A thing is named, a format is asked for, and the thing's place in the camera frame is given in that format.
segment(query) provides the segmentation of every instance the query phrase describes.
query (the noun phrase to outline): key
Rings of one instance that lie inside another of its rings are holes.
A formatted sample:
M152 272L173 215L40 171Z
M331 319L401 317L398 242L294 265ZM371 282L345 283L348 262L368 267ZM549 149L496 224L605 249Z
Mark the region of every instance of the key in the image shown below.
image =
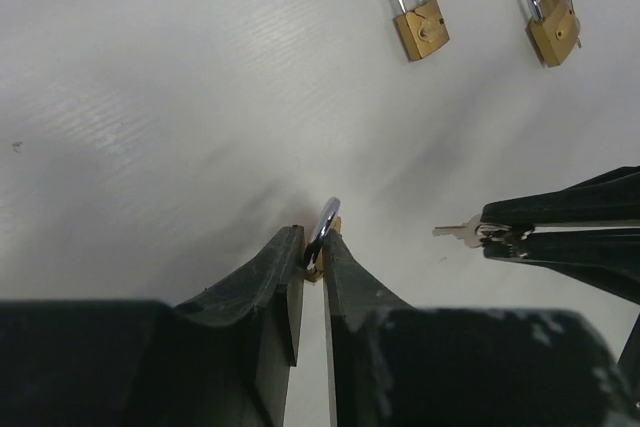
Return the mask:
M482 247L480 235L478 235L478 227L482 225L482 214L476 215L469 222L463 225L451 227L436 227L433 229L433 236L454 235L456 239L464 241L465 245L471 249Z

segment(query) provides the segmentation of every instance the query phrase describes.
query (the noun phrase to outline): padlock body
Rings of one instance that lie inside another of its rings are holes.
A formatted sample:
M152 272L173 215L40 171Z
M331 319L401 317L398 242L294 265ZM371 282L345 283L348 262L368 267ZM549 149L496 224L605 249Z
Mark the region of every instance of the padlock body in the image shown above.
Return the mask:
M569 0L541 0L544 19L531 19L529 30L549 67L562 64L578 42L579 22Z
M449 42L449 32L437 0L428 0L394 19L411 61L433 54Z

